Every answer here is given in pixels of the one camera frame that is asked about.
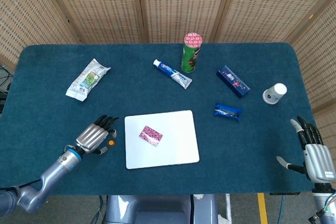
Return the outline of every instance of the pink can lid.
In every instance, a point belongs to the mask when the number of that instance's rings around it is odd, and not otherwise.
[[[202,44],[202,37],[197,33],[188,33],[184,37],[184,43],[188,47],[192,47],[192,48],[200,47]]]

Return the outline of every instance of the robot finger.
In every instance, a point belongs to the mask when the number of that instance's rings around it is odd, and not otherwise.
[[[112,137],[116,138],[117,137],[117,130],[116,129],[111,129],[111,130],[109,130],[109,134],[112,134]]]
[[[104,130],[108,130],[109,127],[111,127],[111,125],[119,118],[111,118],[110,120],[108,120],[105,125],[103,126]]]
[[[314,132],[314,130],[312,128],[312,125],[310,123],[308,123],[307,127],[308,127],[309,133],[311,135],[311,138],[313,140],[313,144],[318,144],[315,132]]]
[[[300,116],[298,116],[297,119],[300,122],[302,128],[304,129],[304,135],[307,139],[308,144],[314,144],[313,137],[312,137],[311,132],[308,128],[308,123]]]
[[[280,163],[280,165],[282,165],[286,169],[293,170],[294,172],[301,173],[301,174],[306,173],[305,168],[303,166],[293,165],[291,163],[288,163],[280,156],[277,156],[277,161]]]
[[[112,119],[113,117],[112,116],[109,116],[109,117],[107,117],[107,118],[105,118],[104,120],[102,120],[99,124],[98,124],[98,126],[100,126],[100,127],[104,127],[104,125],[110,120],[110,119]]]
[[[102,115],[101,117],[99,117],[95,122],[94,122],[94,124],[95,125],[98,125],[104,118],[106,118],[107,117],[107,115]]]
[[[301,144],[301,148],[303,150],[305,150],[305,145],[308,144],[307,142],[307,139],[306,139],[306,136],[305,136],[305,131],[304,129],[302,128],[302,126],[297,122],[295,121],[294,119],[291,119],[290,120],[290,123],[291,125],[294,127],[296,133],[298,133],[298,138],[299,138],[299,141],[300,141],[300,144]]]
[[[312,130],[314,132],[314,137],[316,139],[316,143],[324,145],[324,143],[322,141],[322,137],[321,137],[320,131],[314,125],[312,125],[312,124],[309,124],[309,126],[312,128]]]

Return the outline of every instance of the toothpaste tube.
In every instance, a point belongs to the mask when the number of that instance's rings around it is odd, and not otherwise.
[[[239,115],[242,113],[242,109],[226,106],[224,104],[217,103],[215,107],[214,115],[223,116],[225,118],[233,118],[239,121]]]
[[[162,72],[164,72],[167,76],[172,78],[174,81],[176,81],[178,84],[180,84],[184,89],[186,89],[192,82],[192,79],[184,76],[180,72],[172,69],[161,61],[155,60],[153,62],[153,65],[160,69]]]
[[[96,59],[93,59],[83,72],[70,85],[65,95],[75,98],[79,101],[84,101],[91,89],[93,89],[100,79],[111,68],[107,68],[99,64]]]

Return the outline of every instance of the gray floor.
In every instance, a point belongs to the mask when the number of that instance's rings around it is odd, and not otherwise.
[[[218,195],[219,213],[225,216],[225,199]],[[277,224],[281,196],[265,194],[267,218],[269,224]],[[233,223],[259,224],[258,198],[256,194],[231,195]],[[51,196],[40,211],[27,214],[16,209],[10,216],[0,219],[0,224],[40,224],[70,223],[89,224],[99,208],[98,196]],[[308,223],[308,218],[316,212],[310,193],[299,196],[285,196],[282,224]]]

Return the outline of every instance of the table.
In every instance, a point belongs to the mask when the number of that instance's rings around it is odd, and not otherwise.
[[[54,194],[137,195],[308,191],[305,176],[281,167],[280,155],[302,164],[289,120],[313,122],[294,50],[284,43],[203,44],[193,79],[184,90],[153,65],[162,60],[179,70],[182,44],[40,45],[20,56],[0,122],[0,185],[37,179],[67,144],[100,115],[119,116],[117,143],[103,156],[87,155]],[[84,102],[65,96],[96,58],[112,69]],[[251,91],[239,99],[216,76],[228,65]],[[284,83],[276,105],[262,99],[266,88]],[[242,108],[238,123],[213,116],[216,102]],[[200,162],[127,170],[127,115],[192,110]]]

